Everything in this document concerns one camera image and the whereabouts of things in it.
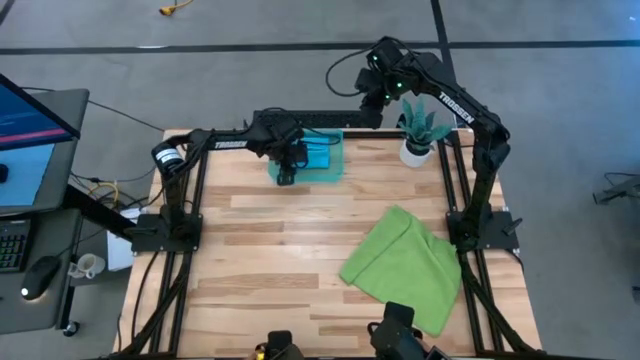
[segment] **chair wheel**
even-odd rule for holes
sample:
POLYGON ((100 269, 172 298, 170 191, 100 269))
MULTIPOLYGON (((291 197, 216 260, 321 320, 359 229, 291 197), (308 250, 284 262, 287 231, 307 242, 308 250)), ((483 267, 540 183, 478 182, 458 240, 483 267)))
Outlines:
POLYGON ((72 337, 78 332, 78 330, 80 330, 80 324, 75 321, 69 321, 67 327, 62 330, 62 335, 66 337, 72 337))

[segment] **computer mouse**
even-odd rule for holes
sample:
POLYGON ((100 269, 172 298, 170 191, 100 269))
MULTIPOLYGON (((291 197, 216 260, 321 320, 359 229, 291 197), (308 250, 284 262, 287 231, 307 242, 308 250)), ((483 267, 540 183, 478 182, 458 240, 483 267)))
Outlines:
POLYGON ((34 300, 42 296, 59 268, 60 259, 57 256, 43 256, 38 259, 24 274, 20 290, 22 297, 34 300))

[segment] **wooden table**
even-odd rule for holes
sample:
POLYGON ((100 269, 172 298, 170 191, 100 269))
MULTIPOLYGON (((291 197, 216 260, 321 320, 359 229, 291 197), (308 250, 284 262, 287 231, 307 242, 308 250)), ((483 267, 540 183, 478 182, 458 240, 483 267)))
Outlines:
MULTIPOLYGON (((170 130, 165 136, 186 131, 170 130)), ((471 143, 472 135, 461 131, 461 141, 471 143)), ((269 331, 282 329, 293 332, 306 356, 372 356, 366 324, 381 319, 384 305, 345 285, 340 267, 393 204, 448 238, 438 154, 411 169, 399 160, 400 145, 396 139, 345 140, 341 182, 292 187, 275 186, 267 160, 249 151, 211 153, 201 207, 204 233, 191 267, 178 356, 246 356, 266 341, 269 331)), ((471 149, 463 153, 473 182, 471 149)), ((458 204, 463 204, 459 185, 454 181, 458 204)), ((156 174, 151 194, 159 189, 156 174)), ((504 206, 499 183, 491 203, 504 206)), ((504 251, 485 254, 497 306, 522 338, 539 348, 520 266, 504 251)), ((132 311, 150 258, 140 255, 133 265, 121 318, 123 347, 130 342, 132 311)), ((174 274, 180 260, 176 263, 174 274)), ((163 265, 161 254, 143 291, 136 331, 155 309, 163 265)), ((478 308, 489 347, 486 314, 479 303, 478 308)), ((170 309, 165 317, 161 351, 167 349, 172 313, 170 309)), ((474 354, 462 291, 442 335, 427 342, 450 355, 474 354)))

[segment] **green towel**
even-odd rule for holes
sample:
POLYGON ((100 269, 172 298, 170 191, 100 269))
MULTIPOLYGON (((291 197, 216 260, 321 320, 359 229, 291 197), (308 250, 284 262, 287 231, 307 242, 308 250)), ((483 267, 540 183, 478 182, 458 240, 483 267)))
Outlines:
POLYGON ((340 277, 383 303, 413 307, 414 325, 438 336, 458 295, 460 265, 453 245, 394 206, 351 254, 340 277))

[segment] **monitor screen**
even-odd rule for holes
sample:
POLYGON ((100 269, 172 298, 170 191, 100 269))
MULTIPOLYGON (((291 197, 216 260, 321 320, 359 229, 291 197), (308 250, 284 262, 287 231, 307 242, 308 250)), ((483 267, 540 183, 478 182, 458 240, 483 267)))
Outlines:
POLYGON ((12 85, 0 83, 0 150, 57 143, 74 137, 59 117, 12 85))

